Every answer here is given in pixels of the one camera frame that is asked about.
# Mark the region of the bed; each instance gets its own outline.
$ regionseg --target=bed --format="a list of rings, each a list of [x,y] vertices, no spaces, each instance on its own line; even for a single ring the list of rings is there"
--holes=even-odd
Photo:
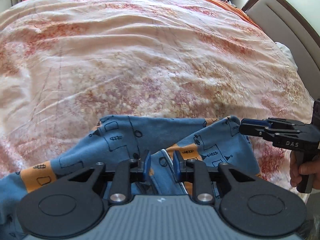
[[[263,1],[243,8],[253,21],[219,0],[26,0],[5,11],[0,176],[57,157],[107,114],[310,122],[319,41],[301,18],[286,29],[296,35],[273,36],[257,16]],[[297,193],[289,151],[251,143],[262,177]]]

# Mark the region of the gray device base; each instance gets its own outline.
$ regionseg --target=gray device base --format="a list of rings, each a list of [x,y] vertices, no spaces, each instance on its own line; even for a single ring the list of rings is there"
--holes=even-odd
[[[136,195],[112,206],[99,225],[69,240],[253,240],[226,225],[214,208],[191,201],[188,195]],[[292,234],[281,240],[301,240]],[[28,235],[24,240],[40,240]]]

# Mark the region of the blue garment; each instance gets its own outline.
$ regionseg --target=blue garment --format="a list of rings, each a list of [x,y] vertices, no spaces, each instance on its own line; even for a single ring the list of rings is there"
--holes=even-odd
[[[152,153],[150,180],[132,184],[132,194],[182,195],[186,194],[185,188],[175,182],[169,158],[175,147],[185,159],[192,156],[203,160],[207,166],[228,162],[258,174],[260,170],[249,138],[239,133],[239,119],[231,116],[216,122],[212,120],[211,125],[207,120],[106,116],[75,147],[50,162],[29,168],[28,172],[33,172],[41,187],[96,162],[116,166],[123,160],[138,159],[148,149]],[[48,176],[34,176],[37,172],[44,174],[46,169]],[[0,180],[0,239],[23,237],[16,208],[20,199],[31,191],[32,178],[25,174],[29,173],[21,171]]]

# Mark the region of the black clamp jaw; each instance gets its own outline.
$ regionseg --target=black clamp jaw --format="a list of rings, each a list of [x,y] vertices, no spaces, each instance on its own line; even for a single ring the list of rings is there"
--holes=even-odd
[[[262,137],[274,147],[294,150],[297,164],[314,160],[320,152],[320,99],[314,102],[312,120],[305,124],[297,120],[268,118],[243,119],[239,127],[243,135]],[[297,190],[310,193],[313,176],[302,175]]]
[[[173,169],[177,182],[191,182],[192,198],[198,204],[214,204],[211,181],[220,176],[215,167],[207,167],[196,159],[184,160],[179,151],[173,152]]]

